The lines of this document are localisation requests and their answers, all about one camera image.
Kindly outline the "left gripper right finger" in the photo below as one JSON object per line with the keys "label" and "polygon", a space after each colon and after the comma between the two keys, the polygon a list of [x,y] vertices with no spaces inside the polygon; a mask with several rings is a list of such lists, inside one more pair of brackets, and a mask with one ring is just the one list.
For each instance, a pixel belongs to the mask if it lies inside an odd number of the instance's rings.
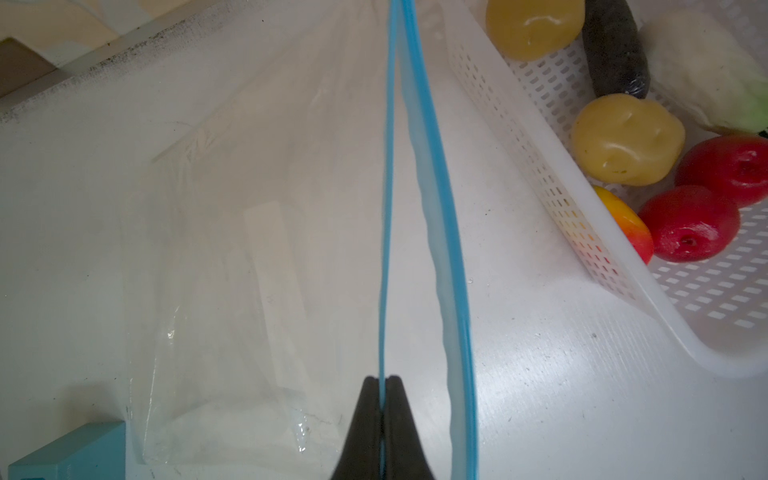
{"label": "left gripper right finger", "polygon": [[383,478],[434,480],[426,460],[402,379],[386,379],[383,407]]}

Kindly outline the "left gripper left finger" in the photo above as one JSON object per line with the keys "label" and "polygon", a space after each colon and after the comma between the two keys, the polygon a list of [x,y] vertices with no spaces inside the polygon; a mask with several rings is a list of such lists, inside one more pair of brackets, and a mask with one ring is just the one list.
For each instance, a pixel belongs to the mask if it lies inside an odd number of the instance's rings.
{"label": "left gripper left finger", "polygon": [[331,480],[379,480],[381,469],[382,411],[379,379],[363,380],[349,430]]}

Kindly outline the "clear zip top bag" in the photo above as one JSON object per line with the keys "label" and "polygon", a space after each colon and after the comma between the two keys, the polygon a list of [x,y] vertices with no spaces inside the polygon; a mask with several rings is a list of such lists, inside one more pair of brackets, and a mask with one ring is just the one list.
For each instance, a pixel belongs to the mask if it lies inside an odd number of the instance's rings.
{"label": "clear zip top bag", "polygon": [[133,445],[147,465],[334,466],[381,377],[396,167],[412,162],[447,360],[451,475],[478,473],[455,204],[410,1],[297,1],[306,32],[150,164],[121,219]]}

